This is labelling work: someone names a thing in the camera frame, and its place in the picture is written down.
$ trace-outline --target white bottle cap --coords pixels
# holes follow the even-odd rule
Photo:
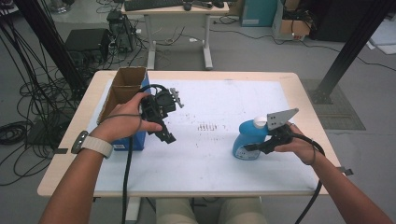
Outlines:
[[[267,118],[263,116],[256,117],[253,120],[254,127],[256,127],[257,129],[263,129],[266,123]]]

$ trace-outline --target bottle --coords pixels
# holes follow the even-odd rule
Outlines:
[[[260,151],[246,151],[245,145],[259,144],[265,140],[268,134],[266,117],[257,117],[239,125],[240,134],[233,143],[233,155],[241,160],[253,161],[259,158]]]

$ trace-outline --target wristwatch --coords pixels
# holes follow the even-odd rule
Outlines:
[[[76,142],[73,144],[72,153],[78,154],[83,148],[87,148],[103,154],[108,159],[113,151],[113,146],[107,141],[88,135],[89,133],[87,131],[82,131],[78,135]]]

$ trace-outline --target beige pants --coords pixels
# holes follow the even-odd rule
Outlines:
[[[198,224],[185,198],[157,199],[157,224]],[[221,206],[219,224],[266,224],[260,198],[230,198]]]

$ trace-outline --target human hand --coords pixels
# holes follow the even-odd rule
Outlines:
[[[293,123],[287,122],[287,125],[290,126],[292,132],[304,135],[300,129]],[[293,137],[292,141],[289,144],[281,145],[275,147],[275,151],[277,152],[294,152],[300,160],[305,164],[311,164],[315,159],[315,154],[313,154],[313,146],[302,139]]]
[[[160,124],[142,120],[139,115],[140,101],[148,95],[148,93],[139,92],[127,103],[117,105],[107,119],[90,133],[90,136],[111,143],[117,139],[131,136],[137,131],[158,132],[162,130],[163,127]]]

